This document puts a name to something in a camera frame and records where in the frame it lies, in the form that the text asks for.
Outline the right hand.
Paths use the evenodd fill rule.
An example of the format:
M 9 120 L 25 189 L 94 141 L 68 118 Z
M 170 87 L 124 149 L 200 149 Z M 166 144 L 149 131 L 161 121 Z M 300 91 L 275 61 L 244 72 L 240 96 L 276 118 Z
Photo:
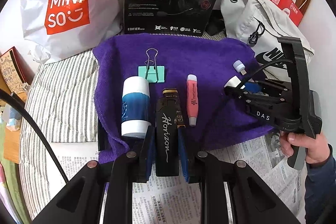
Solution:
M 280 145 L 283 154 L 287 157 L 291 157 L 294 154 L 292 146 L 306 148 L 305 160 L 308 164 L 325 162 L 331 154 L 326 136 L 323 133 L 317 134 L 316 138 L 313 139 L 305 134 L 285 133 L 281 131 Z

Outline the dark blue sleeve forearm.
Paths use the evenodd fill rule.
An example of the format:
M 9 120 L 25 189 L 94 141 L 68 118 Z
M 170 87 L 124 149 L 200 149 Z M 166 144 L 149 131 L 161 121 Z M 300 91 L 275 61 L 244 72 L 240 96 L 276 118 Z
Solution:
M 306 223 L 335 223 L 335 159 L 331 145 L 329 150 L 330 155 L 325 161 L 306 165 Z

